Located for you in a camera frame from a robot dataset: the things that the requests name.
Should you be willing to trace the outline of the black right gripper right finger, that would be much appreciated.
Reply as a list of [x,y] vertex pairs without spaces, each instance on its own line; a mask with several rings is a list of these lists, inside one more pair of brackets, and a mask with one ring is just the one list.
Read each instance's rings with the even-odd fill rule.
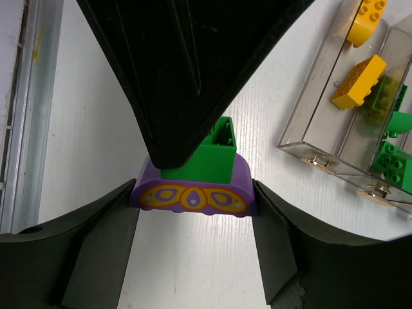
[[410,308],[411,237],[329,225],[254,181],[254,237],[271,308]]

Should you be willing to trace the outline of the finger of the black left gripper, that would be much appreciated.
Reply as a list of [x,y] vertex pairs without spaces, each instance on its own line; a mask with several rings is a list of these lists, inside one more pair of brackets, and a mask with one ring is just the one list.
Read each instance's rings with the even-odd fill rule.
[[183,166],[307,0],[82,0],[159,169]]

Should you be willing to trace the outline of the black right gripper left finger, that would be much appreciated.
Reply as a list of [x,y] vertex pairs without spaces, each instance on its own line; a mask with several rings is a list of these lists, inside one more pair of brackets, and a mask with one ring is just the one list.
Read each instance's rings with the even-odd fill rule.
[[1,308],[116,308],[139,211],[134,179],[74,211],[1,235]]

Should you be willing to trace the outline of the purple arched lego brick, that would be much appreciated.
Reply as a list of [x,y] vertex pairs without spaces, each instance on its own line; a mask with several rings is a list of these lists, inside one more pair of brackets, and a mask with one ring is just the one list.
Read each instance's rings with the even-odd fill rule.
[[147,157],[129,198],[129,206],[175,213],[257,216],[254,186],[247,161],[237,154],[229,184],[168,180]]

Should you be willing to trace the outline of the green lego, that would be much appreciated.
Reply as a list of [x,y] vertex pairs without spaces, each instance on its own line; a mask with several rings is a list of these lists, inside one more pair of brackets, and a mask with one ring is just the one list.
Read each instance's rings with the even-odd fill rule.
[[162,169],[161,178],[228,184],[237,153],[232,119],[220,117],[189,160],[177,169]]

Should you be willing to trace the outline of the yellow long lego brick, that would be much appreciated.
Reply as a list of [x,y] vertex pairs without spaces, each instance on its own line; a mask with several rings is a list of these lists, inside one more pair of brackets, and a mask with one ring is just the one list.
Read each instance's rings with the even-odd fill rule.
[[346,77],[330,102],[340,110],[357,108],[363,105],[364,99],[371,93],[384,73],[387,62],[379,55],[358,63]]

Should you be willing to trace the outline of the green rounded lego brick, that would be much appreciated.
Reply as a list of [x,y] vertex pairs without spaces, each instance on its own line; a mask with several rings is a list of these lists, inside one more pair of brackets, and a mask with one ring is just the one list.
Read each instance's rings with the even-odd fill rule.
[[386,127],[386,135],[396,138],[398,135],[406,134],[411,131],[411,113],[394,111]]

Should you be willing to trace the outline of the yellow rounded lego brick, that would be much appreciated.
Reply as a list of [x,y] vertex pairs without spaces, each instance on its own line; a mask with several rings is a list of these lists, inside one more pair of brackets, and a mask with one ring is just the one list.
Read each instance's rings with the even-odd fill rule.
[[387,0],[363,0],[355,14],[347,41],[354,48],[362,46],[375,32],[387,7]]

